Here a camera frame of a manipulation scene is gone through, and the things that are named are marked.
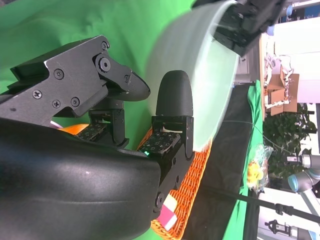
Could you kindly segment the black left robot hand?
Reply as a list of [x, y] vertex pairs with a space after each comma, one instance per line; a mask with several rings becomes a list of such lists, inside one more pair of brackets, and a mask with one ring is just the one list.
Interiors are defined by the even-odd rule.
[[276, 23], [285, 3], [284, 0], [248, 0], [245, 4], [233, 4], [223, 14], [213, 37], [242, 57]]

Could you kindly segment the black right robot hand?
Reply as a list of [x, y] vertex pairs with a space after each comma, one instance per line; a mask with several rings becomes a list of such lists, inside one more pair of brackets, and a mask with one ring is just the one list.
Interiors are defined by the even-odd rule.
[[180, 187], [195, 157], [188, 75], [164, 75], [151, 135], [126, 149], [124, 102], [151, 91], [109, 46], [99, 35], [11, 69], [17, 82], [0, 96], [1, 239], [131, 240]]

